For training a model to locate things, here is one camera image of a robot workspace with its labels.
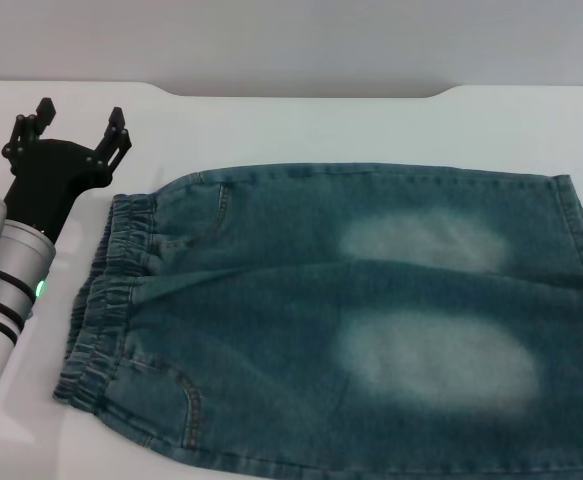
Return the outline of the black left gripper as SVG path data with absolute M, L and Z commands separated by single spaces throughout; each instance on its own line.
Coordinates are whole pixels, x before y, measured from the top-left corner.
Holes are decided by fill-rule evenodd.
M 17 115 L 2 156 L 14 175 L 4 202 L 7 218 L 34 228 L 56 242 L 76 199 L 104 188 L 132 147 L 123 111 L 114 107 L 95 150 L 64 140 L 39 140 L 56 115 L 43 98 L 36 112 Z

